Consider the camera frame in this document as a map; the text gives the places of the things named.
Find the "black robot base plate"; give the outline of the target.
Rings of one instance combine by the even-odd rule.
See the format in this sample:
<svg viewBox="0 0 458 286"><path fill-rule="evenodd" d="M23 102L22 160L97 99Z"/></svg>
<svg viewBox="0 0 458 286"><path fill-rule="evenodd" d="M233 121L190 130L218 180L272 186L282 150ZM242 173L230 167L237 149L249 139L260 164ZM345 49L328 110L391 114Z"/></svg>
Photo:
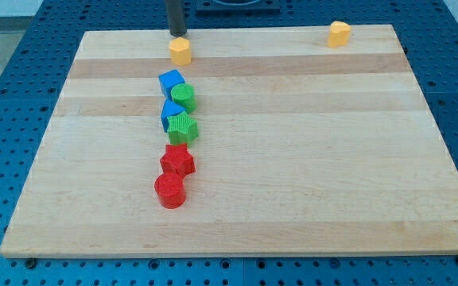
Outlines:
<svg viewBox="0 0 458 286"><path fill-rule="evenodd" d="M199 0L197 14L279 12L281 0Z"/></svg>

